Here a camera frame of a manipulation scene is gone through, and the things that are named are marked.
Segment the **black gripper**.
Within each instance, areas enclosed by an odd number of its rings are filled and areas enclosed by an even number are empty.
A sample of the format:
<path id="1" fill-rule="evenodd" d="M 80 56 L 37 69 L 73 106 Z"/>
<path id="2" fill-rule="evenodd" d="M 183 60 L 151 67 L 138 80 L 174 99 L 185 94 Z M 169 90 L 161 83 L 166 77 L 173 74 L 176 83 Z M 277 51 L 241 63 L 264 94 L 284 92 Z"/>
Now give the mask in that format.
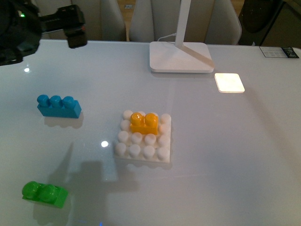
<path id="1" fill-rule="evenodd" d="M 54 14 L 40 16 L 39 20 L 43 34 L 62 30 L 69 48 L 87 45 L 86 22 L 78 5 L 58 8 Z"/>

